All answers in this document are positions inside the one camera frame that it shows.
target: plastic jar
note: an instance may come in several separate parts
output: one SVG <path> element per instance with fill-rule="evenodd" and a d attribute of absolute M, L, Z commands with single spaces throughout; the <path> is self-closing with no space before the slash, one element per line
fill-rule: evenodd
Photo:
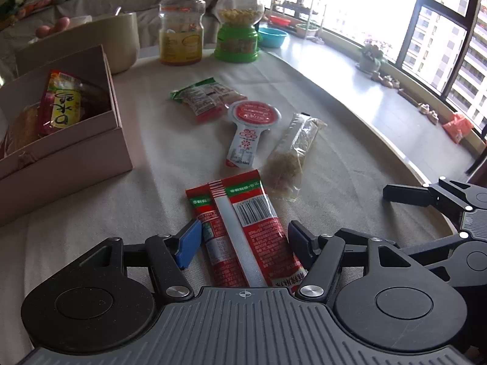
<path fill-rule="evenodd" d="M 264 15 L 264 1 L 218 0 L 215 8 L 222 24 L 215 57 L 226 62 L 253 62 L 257 58 L 258 39 L 253 25 Z"/>
<path fill-rule="evenodd" d="M 161 62 L 186 65 L 199 62 L 203 52 L 204 0 L 162 0 L 159 7 Z"/>

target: orange bag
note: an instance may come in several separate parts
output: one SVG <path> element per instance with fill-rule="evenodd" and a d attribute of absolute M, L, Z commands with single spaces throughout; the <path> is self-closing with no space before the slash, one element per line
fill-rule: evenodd
<path fill-rule="evenodd" d="M 455 112 L 453 119 L 443 125 L 443 129 L 448 133 L 455 144 L 465 137 L 473 129 L 473 123 L 462 113 Z"/>

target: white tablecloth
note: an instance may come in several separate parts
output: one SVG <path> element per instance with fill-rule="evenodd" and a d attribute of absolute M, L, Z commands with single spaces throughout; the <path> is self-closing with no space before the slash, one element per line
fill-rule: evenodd
<path fill-rule="evenodd" d="M 191 218 L 185 189 L 240 172 L 224 165 L 235 124 L 225 118 L 196 124 L 188 106 L 169 100 L 171 90 L 211 76 L 282 113 L 280 124 L 262 135 L 254 167 L 265 162 L 294 112 L 328 124 L 306 161 L 299 199 L 273 200 L 284 227 L 298 219 L 316 234 L 348 227 L 403 246 L 449 233 L 444 224 L 433 225 L 427 210 L 382 202 L 387 183 L 415 184 L 411 172 L 355 115 L 283 61 L 263 52 L 252 64 L 206 57 L 192 66 L 166 67 L 156 58 L 141 59 L 114 78 L 134 170 L 0 228 L 2 365 L 31 349 L 20 306 L 34 287 L 108 236 L 131 244 L 176 233 Z M 185 272 L 196 291 L 211 284 L 206 266 L 200 251 Z M 130 275 L 148 280 L 144 270 Z"/>

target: blue bowl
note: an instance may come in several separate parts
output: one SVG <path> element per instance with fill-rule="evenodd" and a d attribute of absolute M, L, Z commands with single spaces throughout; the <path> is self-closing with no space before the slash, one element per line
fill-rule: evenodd
<path fill-rule="evenodd" d="M 280 48 L 288 34 L 279 29 L 262 28 L 259 29 L 259 36 L 260 47 Z"/>

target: potted plant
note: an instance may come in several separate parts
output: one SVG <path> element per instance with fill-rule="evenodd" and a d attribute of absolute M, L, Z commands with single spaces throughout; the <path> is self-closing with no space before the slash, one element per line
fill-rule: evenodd
<path fill-rule="evenodd" d="M 309 29 L 308 29 L 308 37 L 309 36 L 314 37 L 319 29 L 320 28 L 318 26 L 315 26 L 315 25 L 310 23 Z M 296 34 L 299 37 L 304 38 L 304 36 L 306 35 L 306 24 L 300 23 L 300 24 L 296 25 Z"/>
<path fill-rule="evenodd" d="M 382 42 L 371 39 L 365 40 L 359 61 L 359 69 L 367 73 L 379 71 L 380 65 L 385 61 L 384 52 L 382 51 L 384 47 L 385 44 Z"/>

